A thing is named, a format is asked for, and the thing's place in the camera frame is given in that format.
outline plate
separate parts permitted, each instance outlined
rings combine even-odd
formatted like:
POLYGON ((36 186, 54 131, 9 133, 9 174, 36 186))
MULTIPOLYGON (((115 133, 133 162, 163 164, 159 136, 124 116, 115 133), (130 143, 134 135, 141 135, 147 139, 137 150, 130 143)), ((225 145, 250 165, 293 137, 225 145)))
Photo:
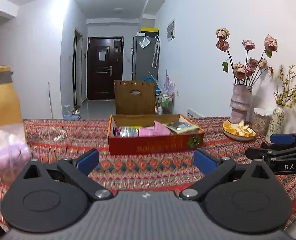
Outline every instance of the plate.
POLYGON ((253 139, 256 138, 256 136, 253 136, 253 137, 242 137, 242 136, 234 135, 234 134, 231 134, 231 133, 226 132, 224 130, 224 128, 223 128, 223 131, 224 131, 224 134, 227 135, 230 139, 233 139, 233 140, 238 141, 238 142, 249 142, 249 141, 252 141, 253 139))

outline dark brown door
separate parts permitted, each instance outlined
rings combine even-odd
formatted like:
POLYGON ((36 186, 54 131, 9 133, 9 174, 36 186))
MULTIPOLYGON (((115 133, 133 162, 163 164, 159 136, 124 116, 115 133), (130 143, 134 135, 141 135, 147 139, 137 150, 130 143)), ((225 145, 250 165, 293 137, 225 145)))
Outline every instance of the dark brown door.
POLYGON ((88 100, 115 99, 114 81, 122 80, 123 37, 89 38, 88 100))

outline yellow bottle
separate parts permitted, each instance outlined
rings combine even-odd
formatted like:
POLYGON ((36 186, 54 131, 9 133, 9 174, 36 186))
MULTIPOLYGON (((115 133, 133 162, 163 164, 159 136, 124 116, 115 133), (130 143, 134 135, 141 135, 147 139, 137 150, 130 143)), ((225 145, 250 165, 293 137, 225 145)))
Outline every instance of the yellow bottle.
POLYGON ((12 74, 10 66, 0 66, 0 127, 23 122, 12 74))

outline blue gripper pad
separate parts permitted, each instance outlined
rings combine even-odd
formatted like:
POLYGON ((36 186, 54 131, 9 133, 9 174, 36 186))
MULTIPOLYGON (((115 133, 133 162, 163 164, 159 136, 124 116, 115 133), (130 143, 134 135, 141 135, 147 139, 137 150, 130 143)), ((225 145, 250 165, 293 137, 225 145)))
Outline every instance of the blue gripper pad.
POLYGON ((215 168, 220 165, 220 160, 211 156, 204 149, 197 149, 193 154, 192 164, 205 175, 211 173, 215 168))
POLYGON ((97 149, 91 149, 73 161, 77 170, 88 176, 99 164, 99 152, 97 149))
POLYGON ((291 134, 272 134, 270 141, 271 143, 292 144, 296 139, 291 134))

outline red box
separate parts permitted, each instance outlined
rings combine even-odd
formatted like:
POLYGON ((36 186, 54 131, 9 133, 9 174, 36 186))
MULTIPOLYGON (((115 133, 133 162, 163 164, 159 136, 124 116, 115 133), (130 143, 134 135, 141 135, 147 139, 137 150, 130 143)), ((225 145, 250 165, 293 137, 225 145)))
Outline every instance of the red box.
POLYGON ((108 127, 108 143, 110 155, 145 155, 153 153, 166 153, 187 151, 200 148, 203 143, 204 131, 199 129, 195 133, 180 135, 153 136, 153 137, 127 137, 114 136, 119 126, 154 126, 154 121, 160 123, 189 122, 181 114, 166 115, 112 115, 108 127))

